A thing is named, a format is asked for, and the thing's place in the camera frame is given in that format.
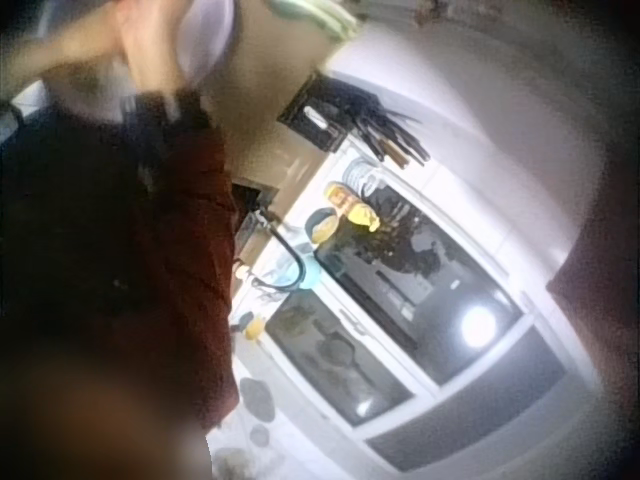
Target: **man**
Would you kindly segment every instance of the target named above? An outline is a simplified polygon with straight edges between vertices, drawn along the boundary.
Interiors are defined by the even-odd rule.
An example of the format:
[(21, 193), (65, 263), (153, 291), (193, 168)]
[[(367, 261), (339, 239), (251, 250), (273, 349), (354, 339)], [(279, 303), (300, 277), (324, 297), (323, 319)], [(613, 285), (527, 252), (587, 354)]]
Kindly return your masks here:
[[(31, 145), (15, 149), (27, 154), (11, 164), (5, 164), (16, 156), (8, 154), (11, 142), (3, 152), (2, 366), (22, 374), (7, 380), (0, 420), (5, 432), (15, 432), (10, 420), (20, 417), (12, 413), (17, 404), (28, 410), (22, 417), (39, 418), (25, 427), (31, 439), (77, 426), (68, 445), (49, 448), (55, 435), (53, 443), (39, 445), (51, 454), (42, 458), (52, 465), (60, 461), (65, 472), (75, 468), (82, 478), (101, 478), (99, 471), (108, 468), (95, 458), (100, 448), (89, 454), (81, 439), (108, 427), (112, 431), (104, 438), (117, 437), (119, 428), (127, 436), (144, 398), (162, 399), (157, 408), (164, 413), (135, 420), (146, 422), (146, 430), (136, 430), (145, 432), (138, 443), (162, 430), (166, 412), (181, 413), (183, 421), (172, 425), (194, 419), (205, 433), (238, 403), (227, 321), (234, 207), (220, 133), (209, 127), (177, 61), (177, 30), (189, 6), (189, 0), (108, 3), (47, 43), (24, 44), (3, 55), (4, 99), (52, 69), (118, 53), (126, 55), (139, 92), (123, 102), (130, 141), (116, 144), (135, 144), (137, 153), (132, 158), (130, 151), (112, 148), (106, 157), (114, 158), (102, 162), (99, 175), (93, 152), (81, 161), (60, 159), (55, 144), (48, 151)], [(72, 128), (76, 140), (66, 143), (81, 144), (93, 127)], [(56, 161), (31, 168), (23, 160), (34, 152)], [(95, 368), (83, 366), (93, 365), (91, 357)], [(49, 390), (53, 401), (42, 405), (39, 395)], [(83, 408), (93, 414), (82, 419)], [(124, 413), (113, 420), (111, 411)], [(11, 438), (6, 435), (5, 441)], [(126, 442), (114, 451), (113, 438), (104, 452), (117, 468), (103, 478), (178, 478), (166, 469), (158, 470), (167, 475), (159, 477), (152, 468), (127, 463)], [(23, 453), (30, 449), (17, 444)], [(147, 447), (148, 459), (171, 451), (166, 442)]]

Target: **person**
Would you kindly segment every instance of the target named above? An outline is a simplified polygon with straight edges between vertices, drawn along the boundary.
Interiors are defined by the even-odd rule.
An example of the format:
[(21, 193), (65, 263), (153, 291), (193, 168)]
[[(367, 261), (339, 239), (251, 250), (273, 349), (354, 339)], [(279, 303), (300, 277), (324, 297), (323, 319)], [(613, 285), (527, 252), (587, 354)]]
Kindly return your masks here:
[[(2, 450), (23, 467), (16, 459), (37, 451), (43, 478), (58, 467), (60, 478), (179, 478), (167, 446), (177, 437), (157, 434), (167, 412), (180, 412), (171, 425), (197, 423), (203, 440), (238, 404), (228, 325), (235, 209), (222, 135), (177, 60), (189, 6), (109, 2), (3, 55), (2, 99), (116, 54), (138, 92), (123, 101), (126, 140), (67, 118), (70, 136), (38, 123), (44, 140), (3, 147), (0, 420), (3, 441), (14, 440)], [(97, 143), (85, 138), (95, 132)], [(59, 155), (65, 148), (74, 155)]]

